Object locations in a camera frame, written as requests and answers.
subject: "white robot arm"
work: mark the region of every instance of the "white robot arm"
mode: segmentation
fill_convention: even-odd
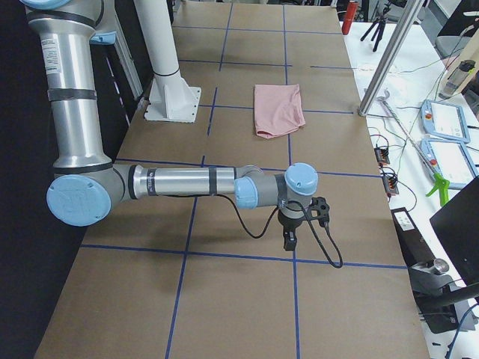
[[[143,196],[234,194],[239,208],[279,208],[287,251],[295,249],[295,230],[303,221],[311,226],[312,220],[318,220],[329,234],[329,206],[324,198],[313,197],[318,175],[304,163],[275,176],[267,176],[255,166],[161,169],[112,164],[103,152],[90,41],[115,41],[114,1],[21,1],[26,6],[28,24],[40,35],[49,84],[60,156],[53,165],[56,178],[46,198],[57,218],[74,226],[88,226],[105,218],[122,201]],[[142,2],[161,3],[168,16],[165,1],[135,3]],[[160,34],[172,39],[169,18],[165,21],[169,33]],[[174,47],[173,40],[163,43]],[[176,51],[169,53],[174,58],[168,63],[176,61],[177,66]]]

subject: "green clamp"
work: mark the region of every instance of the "green clamp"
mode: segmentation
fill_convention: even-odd
[[[441,207],[443,207],[447,202],[449,202],[449,182],[445,179],[441,174],[434,173],[434,187],[430,190],[426,197],[430,197],[435,191],[439,191],[439,201],[441,203]]]

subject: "pink cloth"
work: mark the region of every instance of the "pink cloth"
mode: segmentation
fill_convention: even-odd
[[[304,126],[299,85],[255,85],[254,124],[256,135],[264,138],[287,135]]]

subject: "red cylinder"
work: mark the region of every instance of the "red cylinder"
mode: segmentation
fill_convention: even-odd
[[[343,21],[343,35],[348,35],[351,29],[351,24],[353,23],[354,16],[356,15],[356,11],[358,10],[358,2],[351,0],[350,3],[347,5],[346,15],[344,16]]]

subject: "tripod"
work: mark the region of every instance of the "tripod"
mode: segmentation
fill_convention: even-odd
[[[391,9],[391,2],[388,1],[388,4],[385,5],[385,8],[382,11],[382,13],[377,18],[375,18],[375,20],[373,21],[369,29],[361,37],[361,41],[363,41],[366,38],[366,36],[371,32],[371,30],[373,30],[374,26],[378,25],[377,29],[374,32],[373,37],[371,38],[371,41],[374,41],[374,39],[376,38],[376,42],[373,47],[373,52],[376,52],[377,46],[379,45],[379,42],[382,39],[382,34],[384,33],[384,28],[386,27],[386,21],[388,21],[388,17],[386,16],[386,14],[390,11],[390,9]]]

